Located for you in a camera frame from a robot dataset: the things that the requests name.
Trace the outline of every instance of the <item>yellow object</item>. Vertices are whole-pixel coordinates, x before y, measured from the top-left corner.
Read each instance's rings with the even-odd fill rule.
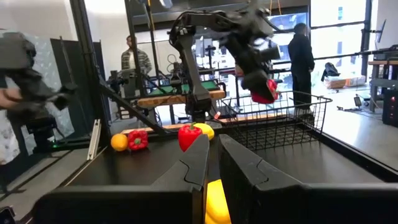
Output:
[[[206,224],[230,224],[228,206],[225,200],[221,180],[210,182],[207,185]]]
[[[121,152],[127,149],[128,139],[125,134],[115,134],[111,139],[111,146],[114,150]]]
[[[209,140],[212,140],[214,138],[214,130],[213,128],[210,127],[210,125],[203,123],[196,123],[194,124],[194,126],[200,128],[203,134],[207,134]]]

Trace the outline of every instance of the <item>wooden board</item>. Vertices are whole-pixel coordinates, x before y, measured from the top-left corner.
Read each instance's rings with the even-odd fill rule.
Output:
[[[278,113],[278,116],[284,116],[285,113]],[[276,114],[262,114],[259,116],[242,116],[238,117],[237,119],[233,119],[232,122],[240,122],[240,121],[249,121],[249,120],[255,120],[255,119],[268,119],[268,118],[275,118],[277,115]],[[228,123],[229,119],[220,119],[222,123]],[[163,128],[165,129],[178,129],[181,128],[182,126],[188,125],[190,123],[185,123],[185,124],[172,124],[172,125],[165,125]],[[127,129],[121,132],[121,134],[129,134],[131,131],[138,130],[138,131],[146,131],[146,132],[151,132],[152,128],[137,128],[137,129]]]
[[[387,65],[387,61],[373,61],[373,62],[368,62],[369,65]],[[390,61],[390,65],[398,65],[398,60],[392,60]]]
[[[223,90],[215,90],[209,92],[210,92],[210,97],[214,100],[220,100],[225,98],[225,92]],[[137,103],[138,106],[142,108],[153,108],[156,106],[176,105],[185,102],[186,102],[185,96],[172,95],[172,96],[155,96],[155,97],[142,98],[139,99]]]

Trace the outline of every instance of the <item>black wire basket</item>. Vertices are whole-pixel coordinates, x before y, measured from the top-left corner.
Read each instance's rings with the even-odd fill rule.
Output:
[[[303,98],[311,103],[300,102]],[[252,151],[316,141],[313,132],[322,133],[331,101],[297,91],[280,92],[271,104],[255,103],[250,96],[225,99],[227,134]]]

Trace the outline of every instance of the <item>floor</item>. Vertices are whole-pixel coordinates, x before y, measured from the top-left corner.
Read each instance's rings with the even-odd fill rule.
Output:
[[[347,144],[350,144],[364,153],[374,156],[383,163],[391,164],[391,167],[398,170],[398,152],[395,150],[398,145],[398,128],[386,126],[381,121],[381,110],[372,114],[366,110],[360,113],[338,111],[337,106],[353,108],[354,100],[350,102],[355,94],[362,90],[345,90],[338,94],[335,91],[326,92],[325,96],[332,98],[333,102],[328,105],[324,132],[330,134]],[[139,124],[135,119],[115,121],[112,125],[112,132],[117,133],[123,129],[135,128]],[[59,152],[54,156],[59,157],[67,152]],[[58,187],[69,175],[75,172],[86,161],[87,150],[76,150],[61,158],[57,163],[51,164],[57,158],[43,160],[37,166],[31,168],[27,173],[9,185],[9,189],[15,188],[21,182],[39,172],[51,164],[51,168],[43,171],[36,178],[27,184],[20,186],[22,193],[11,194],[0,199],[0,207],[13,205],[17,213],[16,219],[20,220],[32,208],[34,202],[46,192]]]

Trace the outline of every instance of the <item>metal pole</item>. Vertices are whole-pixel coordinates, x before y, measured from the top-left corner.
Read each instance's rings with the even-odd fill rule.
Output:
[[[365,9],[365,23],[364,29],[362,31],[362,39],[361,39],[361,51],[369,50],[369,42],[371,38],[371,34],[369,30],[371,30],[371,20],[372,20],[372,0],[366,0],[366,9]],[[361,74],[365,76],[365,80],[368,79],[368,55],[362,56],[362,68]]]
[[[154,25],[154,20],[152,18],[152,12],[150,11],[150,1],[148,1],[148,4],[145,5],[145,9],[147,11],[148,20],[149,20],[150,43],[152,44],[152,53],[154,54],[155,74],[156,74],[156,79],[159,81],[160,84],[159,64],[157,63],[155,35],[154,35],[155,25]]]
[[[100,74],[98,73],[93,39],[91,38],[90,25],[88,22],[87,11],[84,0],[70,0],[70,5],[75,21],[76,32],[83,54],[85,73],[90,83],[86,86],[90,92],[91,103],[93,105],[95,119],[100,119],[104,125],[101,127],[100,146],[106,146],[111,139],[111,133],[108,127],[108,120],[105,113],[105,105],[99,88]]]
[[[134,23],[132,21],[132,17],[133,17],[132,1],[133,0],[124,0],[124,4],[126,5],[127,22],[129,24],[129,31],[130,31],[131,43],[132,43],[132,53],[134,55],[134,63],[136,64],[136,75],[137,75],[139,93],[140,93],[140,96],[143,97],[143,96],[146,96],[146,91],[145,91],[144,82],[142,79],[141,67],[139,65],[137,41],[136,41],[136,31],[134,28]]]

